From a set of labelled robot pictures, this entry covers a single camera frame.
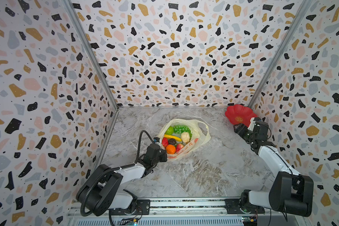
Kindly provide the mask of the red flower-shaped plate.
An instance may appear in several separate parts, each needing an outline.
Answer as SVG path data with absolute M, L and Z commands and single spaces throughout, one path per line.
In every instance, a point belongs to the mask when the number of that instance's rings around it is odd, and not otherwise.
M 226 118 L 233 125 L 244 124 L 249 127 L 252 118 L 258 117 L 253 110 L 243 105 L 228 106 L 225 112 Z

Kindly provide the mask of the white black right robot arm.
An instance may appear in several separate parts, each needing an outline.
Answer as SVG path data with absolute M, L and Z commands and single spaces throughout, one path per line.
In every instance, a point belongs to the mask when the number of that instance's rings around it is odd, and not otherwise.
M 309 176 L 302 175 L 294 169 L 279 153 L 270 141 L 268 124 L 260 118 L 251 118 L 250 124 L 234 125 L 238 134 L 251 150 L 265 161 L 275 176 L 269 192 L 244 190 L 239 199 L 239 208 L 244 213 L 251 213 L 257 208 L 267 208 L 309 217 L 312 213 L 314 182 Z

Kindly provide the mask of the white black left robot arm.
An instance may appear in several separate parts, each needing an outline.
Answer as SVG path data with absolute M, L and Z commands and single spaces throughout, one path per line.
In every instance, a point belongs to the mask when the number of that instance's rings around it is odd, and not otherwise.
M 105 164 L 98 166 L 76 195 L 81 204 L 80 214 L 86 217 L 101 216 L 109 210 L 122 210 L 126 214 L 137 212 L 138 197 L 122 185 L 146 177 L 157 164 L 165 162 L 167 152 L 154 143 L 136 163 L 115 168 Z

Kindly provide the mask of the cream white toy fruit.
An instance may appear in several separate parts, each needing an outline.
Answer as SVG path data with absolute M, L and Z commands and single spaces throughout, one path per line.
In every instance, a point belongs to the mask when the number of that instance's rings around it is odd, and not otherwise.
M 184 143 L 188 143 L 188 142 L 191 141 L 191 135 L 190 135 L 189 132 L 181 133 L 181 137 L 180 138 L 181 138 L 182 142 L 184 142 Z

